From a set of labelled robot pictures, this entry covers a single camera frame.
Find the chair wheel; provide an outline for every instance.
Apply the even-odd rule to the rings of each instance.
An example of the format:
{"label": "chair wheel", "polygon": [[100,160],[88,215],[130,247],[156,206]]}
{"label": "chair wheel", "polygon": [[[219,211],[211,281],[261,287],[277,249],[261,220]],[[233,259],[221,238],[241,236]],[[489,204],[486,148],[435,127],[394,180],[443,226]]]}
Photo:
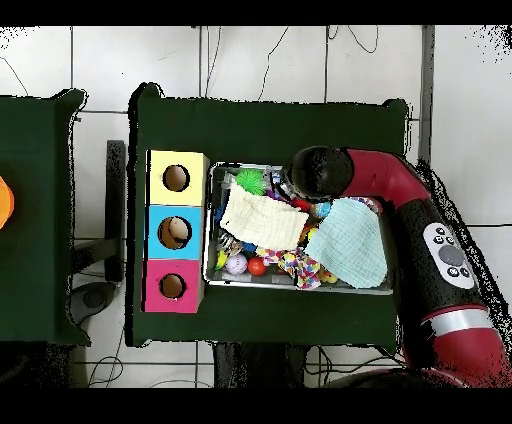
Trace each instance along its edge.
{"label": "chair wheel", "polygon": [[105,310],[114,299],[116,284],[94,282],[77,287],[71,291],[70,313],[76,325],[80,326],[86,318]]}

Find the blue block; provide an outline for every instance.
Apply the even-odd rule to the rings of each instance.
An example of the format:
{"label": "blue block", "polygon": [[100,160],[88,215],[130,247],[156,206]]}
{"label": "blue block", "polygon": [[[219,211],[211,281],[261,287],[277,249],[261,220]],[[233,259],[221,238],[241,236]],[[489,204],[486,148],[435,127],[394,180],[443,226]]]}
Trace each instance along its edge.
{"label": "blue block", "polygon": [[[149,206],[148,259],[192,259],[201,258],[201,214],[202,208],[189,206]],[[192,237],[182,249],[168,249],[158,240],[158,227],[169,217],[187,220],[192,227]]]}

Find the white tile floor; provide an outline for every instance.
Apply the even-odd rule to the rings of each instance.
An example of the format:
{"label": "white tile floor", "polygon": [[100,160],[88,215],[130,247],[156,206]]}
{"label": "white tile floor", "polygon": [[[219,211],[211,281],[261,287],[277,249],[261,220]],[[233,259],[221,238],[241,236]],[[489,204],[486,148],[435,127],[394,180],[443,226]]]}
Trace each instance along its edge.
{"label": "white tile floor", "polygon": [[[350,28],[371,51],[376,27]],[[267,55],[285,29],[222,27],[219,31],[219,27],[211,27],[210,63],[219,35],[220,44],[208,95],[258,99]],[[335,31],[336,26],[332,26],[331,37]],[[482,51],[469,27],[437,27],[436,31],[433,168],[467,223],[512,222],[507,207],[510,199],[504,195],[512,180],[512,167],[504,159],[510,153],[510,119],[506,115],[507,90],[503,89],[511,84],[505,62],[512,58],[505,58],[504,63],[482,63]],[[71,86],[89,94],[81,122],[76,122],[74,130],[76,237],[103,236],[106,141],[128,140],[125,111],[130,95],[141,82],[150,81],[157,82],[168,97],[204,95],[207,39],[203,28],[200,46],[199,29],[190,27],[41,27],[0,32],[0,57],[6,59],[0,59],[0,95],[25,94],[9,65],[31,96],[49,97]],[[325,27],[290,27],[270,57],[261,100],[323,102],[324,66]],[[418,118],[419,26],[379,26],[373,54],[357,45],[347,26],[339,26],[336,38],[329,42],[327,66],[328,101],[381,103],[401,97],[410,105],[411,117]],[[409,137],[412,144],[407,158],[415,163],[417,121],[410,122]],[[490,148],[484,151],[487,144]],[[493,202],[492,196],[500,196],[499,203]],[[505,297],[512,299],[512,288],[506,283],[512,229],[474,228],[472,234]],[[102,268],[95,265],[84,272],[101,274]],[[97,278],[79,275],[75,284],[94,280]],[[123,373],[109,387],[149,387],[165,380],[192,383],[162,383],[157,387],[194,387],[196,379],[213,384],[212,352],[205,342],[152,342],[144,348],[128,348],[122,338],[123,323],[124,285],[113,304],[86,323],[92,346],[77,351],[78,385],[87,385],[96,363],[114,356],[119,343],[117,356],[123,362]],[[326,352],[334,367],[345,371],[380,356],[371,348],[326,347]],[[316,364],[309,366],[310,370],[318,370],[319,363],[325,365],[317,349],[311,350],[308,362]],[[382,362],[378,365],[391,366],[389,361]],[[362,370],[373,368],[375,364]],[[97,367],[92,382],[108,379],[111,374],[115,377],[120,369],[119,364],[106,361]],[[318,376],[306,375],[308,386],[318,385],[318,380]],[[99,382],[92,387],[105,386],[107,383]],[[197,386],[207,387],[201,383]]]}

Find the red robot arm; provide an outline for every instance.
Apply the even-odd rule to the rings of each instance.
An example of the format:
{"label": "red robot arm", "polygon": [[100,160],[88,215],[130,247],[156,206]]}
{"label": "red robot arm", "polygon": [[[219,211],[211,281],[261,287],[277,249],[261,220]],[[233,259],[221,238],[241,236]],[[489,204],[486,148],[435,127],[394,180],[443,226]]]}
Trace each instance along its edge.
{"label": "red robot arm", "polygon": [[283,176],[289,191],[310,201],[363,196],[386,204],[399,265],[394,295],[411,367],[470,387],[512,386],[504,344],[467,259],[405,161],[314,147],[299,152]]}

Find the dark green tablecloth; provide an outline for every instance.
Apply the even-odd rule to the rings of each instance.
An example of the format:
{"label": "dark green tablecloth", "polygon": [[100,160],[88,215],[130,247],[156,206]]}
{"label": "dark green tablecloth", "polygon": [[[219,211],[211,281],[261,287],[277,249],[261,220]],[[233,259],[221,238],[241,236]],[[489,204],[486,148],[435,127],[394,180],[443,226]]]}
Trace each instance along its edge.
{"label": "dark green tablecloth", "polygon": [[127,342],[375,344],[393,350],[392,296],[209,286],[197,314],[141,312],[145,151],[196,151],[211,162],[272,165],[318,144],[402,154],[406,103],[250,103],[166,99],[160,93],[155,84],[142,84],[129,108]]}
{"label": "dark green tablecloth", "polygon": [[87,344],[66,312],[71,271],[69,128],[84,93],[0,97],[0,176],[15,208],[0,230],[0,340]]}

